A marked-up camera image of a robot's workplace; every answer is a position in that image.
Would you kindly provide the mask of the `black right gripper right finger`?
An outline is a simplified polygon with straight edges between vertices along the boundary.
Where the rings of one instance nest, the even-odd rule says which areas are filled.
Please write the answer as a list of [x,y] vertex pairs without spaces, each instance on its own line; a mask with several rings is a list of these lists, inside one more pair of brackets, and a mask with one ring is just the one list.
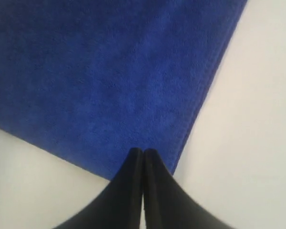
[[144,211],[148,229],[225,229],[226,224],[193,201],[154,149],[144,152]]

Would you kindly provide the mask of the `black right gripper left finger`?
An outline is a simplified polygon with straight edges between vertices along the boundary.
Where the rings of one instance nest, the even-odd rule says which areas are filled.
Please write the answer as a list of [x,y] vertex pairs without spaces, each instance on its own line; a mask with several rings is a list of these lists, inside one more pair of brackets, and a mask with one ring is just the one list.
[[143,195],[143,152],[131,148],[106,188],[58,229],[138,229]]

